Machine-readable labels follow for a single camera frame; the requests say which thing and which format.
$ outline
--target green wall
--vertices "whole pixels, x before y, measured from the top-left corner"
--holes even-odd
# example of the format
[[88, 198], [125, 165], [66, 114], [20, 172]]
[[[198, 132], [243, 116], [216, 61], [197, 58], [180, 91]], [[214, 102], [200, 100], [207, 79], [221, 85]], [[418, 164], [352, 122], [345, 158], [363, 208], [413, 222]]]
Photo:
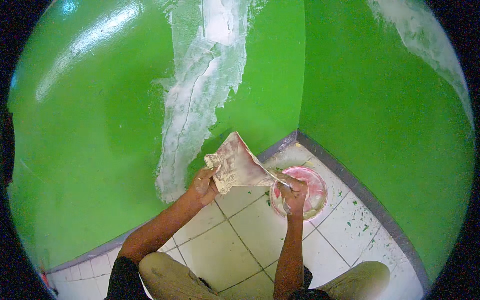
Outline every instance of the green wall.
[[[163, 103], [153, 79], [173, 75], [171, 28], [152, 1], [58, 0], [42, 16], [17, 66], [9, 97], [15, 126], [10, 185], [17, 230], [33, 262], [50, 268], [147, 221], [166, 208], [156, 196]], [[73, 53], [38, 102], [55, 58], [105, 16], [142, 5], [136, 18]], [[298, 126], [304, 74], [303, 3], [271, 1], [247, 36], [243, 82], [218, 108], [203, 164], [232, 130], [259, 153]]]
[[300, 129], [373, 192], [435, 279], [472, 181], [458, 96], [364, 1], [305, 1], [305, 23]]

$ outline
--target hand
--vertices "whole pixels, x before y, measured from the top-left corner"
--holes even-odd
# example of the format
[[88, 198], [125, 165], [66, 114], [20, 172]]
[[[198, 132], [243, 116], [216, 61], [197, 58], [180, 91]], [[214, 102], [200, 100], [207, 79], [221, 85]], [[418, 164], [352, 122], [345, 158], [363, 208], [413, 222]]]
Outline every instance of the hand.
[[277, 187], [282, 194], [282, 199], [289, 206], [290, 212], [294, 216], [302, 216], [303, 218], [303, 204], [307, 196], [307, 183], [295, 179], [287, 174], [277, 173], [277, 177], [288, 183], [288, 186], [279, 182]]
[[218, 189], [212, 178], [212, 176], [218, 171], [218, 168], [219, 167], [201, 168], [197, 174], [195, 174], [190, 187], [188, 187], [187, 193], [192, 195], [195, 200], [199, 201], [202, 206], [211, 203], [218, 195]]

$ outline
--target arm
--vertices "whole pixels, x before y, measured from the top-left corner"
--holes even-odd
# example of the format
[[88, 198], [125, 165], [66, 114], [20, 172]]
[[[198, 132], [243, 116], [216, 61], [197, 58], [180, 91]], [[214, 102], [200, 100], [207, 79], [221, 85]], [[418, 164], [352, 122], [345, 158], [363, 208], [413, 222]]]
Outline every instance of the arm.
[[287, 215], [287, 235], [276, 267], [275, 300], [287, 300], [294, 291], [303, 287], [303, 204], [307, 185], [290, 177], [285, 179], [290, 187], [279, 183], [278, 188], [291, 214]]
[[211, 178], [217, 169], [201, 169], [184, 195], [127, 237], [117, 257], [130, 258], [138, 266], [147, 254], [160, 249], [218, 194]]

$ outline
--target white plaster patch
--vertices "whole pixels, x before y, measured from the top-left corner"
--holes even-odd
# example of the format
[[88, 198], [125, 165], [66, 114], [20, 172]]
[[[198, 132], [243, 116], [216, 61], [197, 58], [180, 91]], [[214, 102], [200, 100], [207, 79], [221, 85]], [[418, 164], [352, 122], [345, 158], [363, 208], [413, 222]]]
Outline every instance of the white plaster patch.
[[467, 83], [442, 26], [423, 1], [368, 0], [374, 17], [395, 25], [407, 49], [422, 58], [455, 89], [474, 128]]
[[247, 62], [248, 22], [254, 16], [249, 10], [255, 8], [257, 14], [256, 3], [189, 0], [166, 10], [175, 75], [174, 80], [159, 80], [168, 92], [156, 186], [167, 203], [184, 193], [187, 166], [210, 137], [215, 108], [223, 107], [230, 90], [238, 90]]

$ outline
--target white tile floor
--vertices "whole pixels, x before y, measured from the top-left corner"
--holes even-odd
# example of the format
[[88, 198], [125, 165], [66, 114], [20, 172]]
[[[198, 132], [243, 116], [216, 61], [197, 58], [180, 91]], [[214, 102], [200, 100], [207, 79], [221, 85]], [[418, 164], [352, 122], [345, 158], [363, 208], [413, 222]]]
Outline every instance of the white tile floor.
[[[327, 205], [303, 228], [304, 264], [311, 288], [362, 261], [376, 260], [391, 272], [378, 299], [417, 300], [423, 290], [406, 256], [350, 189], [300, 144], [270, 158], [268, 168], [305, 165], [328, 186]], [[219, 196], [159, 251], [188, 266], [225, 299], [271, 299], [286, 220], [269, 206], [266, 187], [235, 187]], [[59, 299], [103, 299], [119, 248], [48, 276]]]

